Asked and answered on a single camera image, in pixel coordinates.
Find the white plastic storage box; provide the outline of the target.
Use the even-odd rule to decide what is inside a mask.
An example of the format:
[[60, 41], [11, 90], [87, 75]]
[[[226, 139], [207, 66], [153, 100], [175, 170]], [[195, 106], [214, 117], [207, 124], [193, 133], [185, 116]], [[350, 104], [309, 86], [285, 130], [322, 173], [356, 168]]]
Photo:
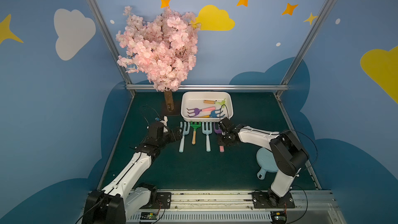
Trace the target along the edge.
[[[226, 99], [225, 105], [216, 105], [216, 104], [205, 104], [204, 100], [222, 100]], [[200, 118], [200, 116], [208, 115], [211, 112], [201, 112], [198, 116], [188, 117], [187, 109], [192, 108], [207, 108], [215, 106], [216, 110], [221, 109], [225, 114], [222, 118]], [[227, 92], [212, 92], [212, 91], [192, 91], [186, 92], [182, 96], [181, 102], [181, 116], [186, 122], [219, 122], [223, 118], [232, 118], [234, 115], [232, 98]]]

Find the purple fork pink handle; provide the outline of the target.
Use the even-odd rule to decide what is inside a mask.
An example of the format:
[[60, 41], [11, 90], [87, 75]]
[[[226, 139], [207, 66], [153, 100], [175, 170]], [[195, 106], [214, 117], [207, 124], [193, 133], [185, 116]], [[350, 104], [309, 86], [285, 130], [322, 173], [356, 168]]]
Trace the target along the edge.
[[[219, 127], [219, 123], [214, 122], [214, 123], [213, 123], [213, 127], [214, 127], [214, 132], [215, 132], [217, 135], [222, 134], [222, 130], [221, 130], [220, 127]], [[219, 151], [220, 151], [221, 153], [223, 153], [223, 152], [224, 152], [224, 147], [221, 146], [221, 145], [219, 145]]]

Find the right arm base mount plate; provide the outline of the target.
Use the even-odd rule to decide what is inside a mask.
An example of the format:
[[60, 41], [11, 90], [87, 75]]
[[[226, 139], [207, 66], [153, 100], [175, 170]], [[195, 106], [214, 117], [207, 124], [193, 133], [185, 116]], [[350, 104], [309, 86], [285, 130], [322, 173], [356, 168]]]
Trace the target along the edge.
[[255, 190], [251, 193], [254, 208], [265, 209], [265, 208], [295, 208], [295, 204], [290, 192], [285, 196], [279, 197], [277, 194], [268, 191]]

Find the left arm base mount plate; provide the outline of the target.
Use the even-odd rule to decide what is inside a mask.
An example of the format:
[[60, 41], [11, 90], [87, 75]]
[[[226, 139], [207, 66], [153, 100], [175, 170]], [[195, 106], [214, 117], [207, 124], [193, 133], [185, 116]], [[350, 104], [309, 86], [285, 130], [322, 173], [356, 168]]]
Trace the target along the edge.
[[140, 209], [170, 209], [171, 199], [171, 192], [158, 192], [155, 198], [151, 198], [149, 203]]

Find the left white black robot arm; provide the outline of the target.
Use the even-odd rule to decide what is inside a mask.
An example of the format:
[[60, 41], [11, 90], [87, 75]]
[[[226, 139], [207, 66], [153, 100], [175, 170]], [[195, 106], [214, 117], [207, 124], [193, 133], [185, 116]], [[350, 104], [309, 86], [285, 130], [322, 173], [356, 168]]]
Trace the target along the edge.
[[161, 121], [152, 123], [143, 141], [135, 148], [135, 154], [125, 168], [100, 190], [89, 193], [83, 215], [78, 224], [125, 224], [143, 206], [153, 206], [157, 188], [140, 184], [133, 189], [140, 177], [150, 168], [167, 144], [182, 139], [182, 128], [169, 128]]

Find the light blue hand fork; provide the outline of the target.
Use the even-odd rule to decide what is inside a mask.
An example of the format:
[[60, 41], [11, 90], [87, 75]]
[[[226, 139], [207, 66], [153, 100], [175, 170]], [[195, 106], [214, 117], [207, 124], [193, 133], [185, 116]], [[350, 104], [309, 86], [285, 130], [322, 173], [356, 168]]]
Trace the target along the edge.
[[190, 132], [190, 123], [189, 122], [181, 122], [180, 128], [181, 128], [182, 138], [181, 138], [180, 145], [179, 145], [179, 152], [183, 153], [185, 136], [188, 135]]
[[211, 145], [209, 136], [212, 134], [211, 122], [202, 122], [202, 133], [206, 135], [206, 151], [210, 152]]

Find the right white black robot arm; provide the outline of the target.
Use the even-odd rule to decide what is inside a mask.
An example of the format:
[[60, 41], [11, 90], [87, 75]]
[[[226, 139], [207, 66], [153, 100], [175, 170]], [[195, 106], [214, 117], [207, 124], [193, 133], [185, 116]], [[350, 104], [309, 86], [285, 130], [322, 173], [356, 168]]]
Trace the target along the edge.
[[220, 121], [222, 134], [218, 144], [231, 146], [238, 142], [254, 144], [271, 152], [272, 160], [278, 171], [273, 183], [266, 193], [262, 193], [258, 201], [264, 205], [258, 208], [294, 208], [290, 187], [298, 176], [301, 168], [309, 160], [309, 154], [291, 130], [269, 132], [250, 126], [235, 126], [229, 118]]

